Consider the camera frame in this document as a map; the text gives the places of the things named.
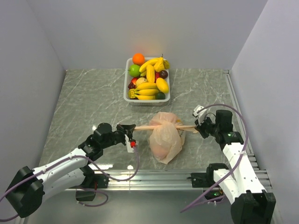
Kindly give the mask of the translucent orange plastic bag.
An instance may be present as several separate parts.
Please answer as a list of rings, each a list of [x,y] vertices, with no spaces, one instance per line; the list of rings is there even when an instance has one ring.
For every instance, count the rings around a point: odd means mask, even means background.
[[[168,164],[181,152],[187,132],[198,132],[195,126],[185,126],[171,112],[158,112],[148,125],[136,126],[135,130],[151,132],[149,147],[155,159],[163,164]]]

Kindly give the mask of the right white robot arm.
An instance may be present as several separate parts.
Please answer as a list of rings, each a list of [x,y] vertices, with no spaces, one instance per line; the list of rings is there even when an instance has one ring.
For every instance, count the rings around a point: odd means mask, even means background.
[[[241,134],[234,131],[232,112],[217,110],[215,121],[208,117],[202,106],[194,109],[195,129],[203,138],[213,136],[227,158],[230,167],[223,163],[209,164],[206,181],[219,186],[231,204],[231,217],[235,224],[269,224],[276,205],[273,193],[266,191],[259,181]]]

